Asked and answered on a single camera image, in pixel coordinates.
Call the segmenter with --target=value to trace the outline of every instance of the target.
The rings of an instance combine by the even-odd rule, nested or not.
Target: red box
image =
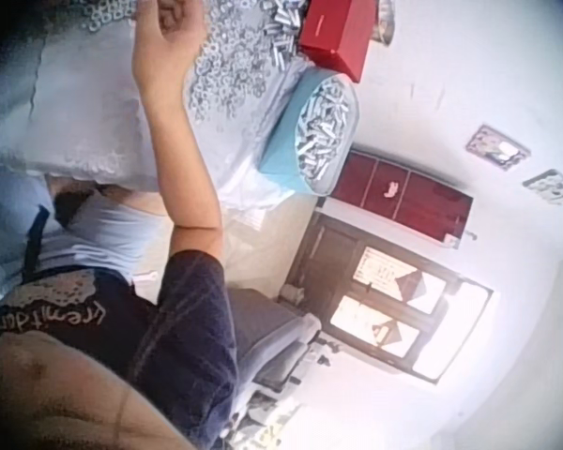
[[[299,45],[311,60],[360,82],[376,0],[312,0]]]

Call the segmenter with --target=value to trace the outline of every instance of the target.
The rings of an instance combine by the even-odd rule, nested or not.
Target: gray chair
[[[298,316],[254,289],[231,289],[236,329],[237,397],[251,384],[280,392],[321,330],[311,314]]]

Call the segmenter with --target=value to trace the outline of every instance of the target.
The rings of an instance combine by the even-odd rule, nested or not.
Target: table
[[[235,69],[235,61],[262,60],[266,46],[257,47],[258,53],[250,41],[262,41],[266,22],[256,1],[209,1],[211,17],[218,11],[206,44],[211,54]],[[230,29],[244,33],[242,38],[230,41]],[[11,42],[0,61],[0,164],[28,173],[157,190],[145,114],[130,71],[133,32],[127,20],[109,23],[95,34],[73,21],[63,30]],[[310,64],[297,57],[281,73],[267,60],[259,67],[264,91],[238,101],[235,116],[214,101],[204,118],[197,117],[196,105],[190,104],[193,91],[186,93],[192,128],[224,207],[272,207],[292,195],[256,167],[269,133]],[[205,79],[203,72],[204,67],[197,67],[190,74],[189,91]],[[255,70],[246,73],[255,76]],[[215,89],[203,84],[207,92]]]

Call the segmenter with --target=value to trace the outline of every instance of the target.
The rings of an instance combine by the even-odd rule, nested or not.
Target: white tablecloth
[[[122,21],[93,35],[71,26],[4,51],[0,164],[29,173],[157,190],[155,159],[130,71],[132,47],[133,26]],[[308,64],[296,58],[284,73],[272,67],[265,94],[248,96],[234,119],[211,111],[197,123],[190,114],[225,207],[271,207],[292,194],[269,182],[256,164]]]

